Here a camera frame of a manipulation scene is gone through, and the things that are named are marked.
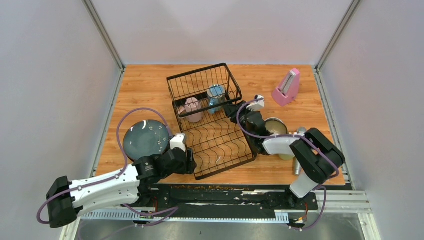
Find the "light green mug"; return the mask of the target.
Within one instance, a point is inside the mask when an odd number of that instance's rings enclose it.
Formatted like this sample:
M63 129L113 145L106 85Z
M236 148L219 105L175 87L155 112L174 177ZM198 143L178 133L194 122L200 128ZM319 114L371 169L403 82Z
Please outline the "light green mug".
M295 158L295 156L294 155L291 155L291 154L279 154L278 156L283 161L292 161L293 158Z

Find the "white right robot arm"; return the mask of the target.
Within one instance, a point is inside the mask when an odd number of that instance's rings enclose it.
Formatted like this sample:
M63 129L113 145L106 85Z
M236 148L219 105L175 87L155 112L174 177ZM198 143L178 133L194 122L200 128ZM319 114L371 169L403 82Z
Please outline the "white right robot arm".
M302 172L289 186L286 204L298 209L306 201L306 195L340 174L339 168L346 162L344 154L317 128L293 134L275 134L267 130L259 110L261 98L238 104L225 104L225 115L237 124L248 144L256 154L285 155L298 160Z

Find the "blue butterfly mug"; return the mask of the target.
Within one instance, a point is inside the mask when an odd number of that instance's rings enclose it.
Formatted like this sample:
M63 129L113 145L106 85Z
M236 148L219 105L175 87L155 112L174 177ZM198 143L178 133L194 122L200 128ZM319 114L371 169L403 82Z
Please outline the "blue butterfly mug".
M206 93L208 96L207 103L209 107L217 106L225 101L226 90L220 84L214 84L210 86L209 89L206 91ZM217 106L217 107L210 108L207 111L209 114L212 115L215 112L220 111L221 109L222 109L222 106Z

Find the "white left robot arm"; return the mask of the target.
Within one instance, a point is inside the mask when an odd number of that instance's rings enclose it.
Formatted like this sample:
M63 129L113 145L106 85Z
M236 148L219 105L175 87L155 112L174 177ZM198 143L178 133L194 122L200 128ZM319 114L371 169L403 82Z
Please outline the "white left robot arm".
M172 174L191 175L196 167L193 150L176 147L164 154L141 157L125 171L72 181L59 177L46 194L48 225L61 228L86 213L114 205L149 206L153 201L151 185Z

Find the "pink ceramic mug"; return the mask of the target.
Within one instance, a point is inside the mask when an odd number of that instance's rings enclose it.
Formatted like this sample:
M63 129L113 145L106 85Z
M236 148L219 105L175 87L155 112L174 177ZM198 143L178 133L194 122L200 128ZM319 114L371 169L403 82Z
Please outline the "pink ceramic mug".
M178 114L187 114L187 113L191 113L191 112L195 112L197 110L199 110L201 108L201 104L199 102L199 100L195 97L190 97L185 101L185 104L179 108L178 110ZM197 123L199 121L201 121L203 118L203 113L202 112L197 112L197 113L193 113L190 114L188 116L185 117L181 117L181 119L187 119L188 122L190 123Z

